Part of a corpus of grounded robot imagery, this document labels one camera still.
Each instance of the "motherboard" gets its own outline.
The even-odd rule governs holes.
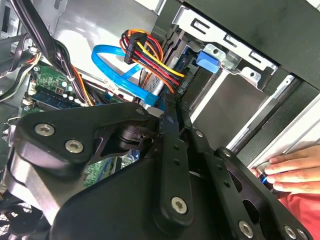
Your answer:
[[[79,108],[79,100],[68,79],[57,72],[52,66],[40,62],[31,74],[24,94],[19,116],[43,111]],[[135,160],[138,155],[129,153],[123,157],[108,157],[89,165],[84,171],[83,184],[86,188],[105,179],[114,172],[124,168]]]

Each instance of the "blue latch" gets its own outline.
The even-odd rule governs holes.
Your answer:
[[[219,71],[219,61],[203,51],[199,53],[195,63],[213,74],[216,74]]]

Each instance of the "metal bracket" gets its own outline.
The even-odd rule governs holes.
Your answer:
[[[218,43],[226,47],[262,71],[269,67],[275,72],[278,68],[276,64],[185,6],[180,7],[172,24],[178,25],[180,29],[203,42]]]

